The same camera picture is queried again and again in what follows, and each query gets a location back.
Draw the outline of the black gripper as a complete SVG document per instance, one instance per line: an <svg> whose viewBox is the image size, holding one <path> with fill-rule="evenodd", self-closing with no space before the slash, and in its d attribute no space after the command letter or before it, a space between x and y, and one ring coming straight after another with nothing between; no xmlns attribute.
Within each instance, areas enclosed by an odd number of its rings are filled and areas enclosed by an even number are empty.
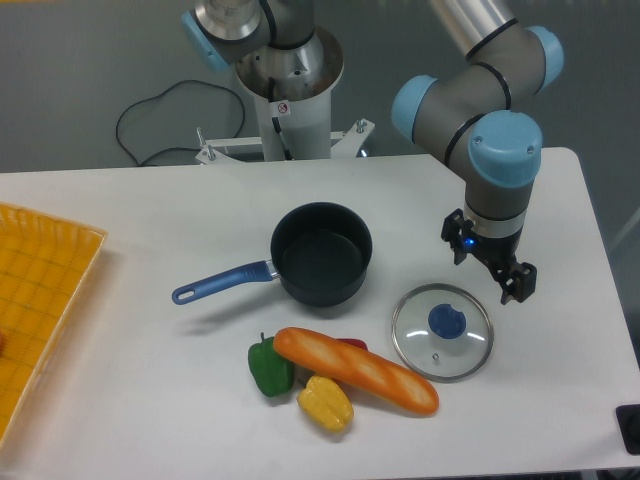
<svg viewBox="0 0 640 480"><path fill-rule="evenodd" d="M441 239L449 244L454 264L459 265L468 255L474 256L500 285L501 304L526 301L536 290L537 269L516 259L521 232L491 238L476 234L472 227L473 222L464 217L461 209L454 210L443 221Z"/></svg>

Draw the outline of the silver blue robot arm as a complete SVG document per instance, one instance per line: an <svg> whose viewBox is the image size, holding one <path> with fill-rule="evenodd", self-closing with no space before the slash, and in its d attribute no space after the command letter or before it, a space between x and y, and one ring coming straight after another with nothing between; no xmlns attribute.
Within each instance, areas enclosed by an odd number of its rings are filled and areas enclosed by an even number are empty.
<svg viewBox="0 0 640 480"><path fill-rule="evenodd" d="M521 26L501 1L435 1L432 9L467 60L456 77L417 76L397 93L395 128L465 184L462 209L443 223L456 262L473 256L500 285L504 301L535 291L534 266L516 249L543 137L514 111L561 73L564 52L542 27ZM200 1L181 18L203 61L232 68L253 96L268 161L324 159L331 136L331 92L342 49L316 24L310 1Z"/></svg>

